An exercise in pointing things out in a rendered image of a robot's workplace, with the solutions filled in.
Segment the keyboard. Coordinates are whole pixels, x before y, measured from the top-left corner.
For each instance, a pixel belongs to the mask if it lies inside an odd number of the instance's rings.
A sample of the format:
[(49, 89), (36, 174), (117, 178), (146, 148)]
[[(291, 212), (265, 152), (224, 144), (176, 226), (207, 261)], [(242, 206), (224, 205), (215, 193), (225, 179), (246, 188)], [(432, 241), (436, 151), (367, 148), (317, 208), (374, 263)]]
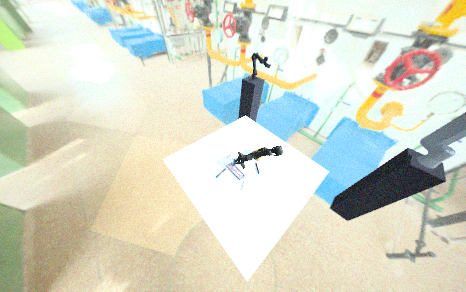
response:
[(235, 165), (233, 165), (232, 162), (226, 165), (226, 167), (239, 179), (241, 180), (242, 178), (245, 177), (245, 174), (241, 172)]

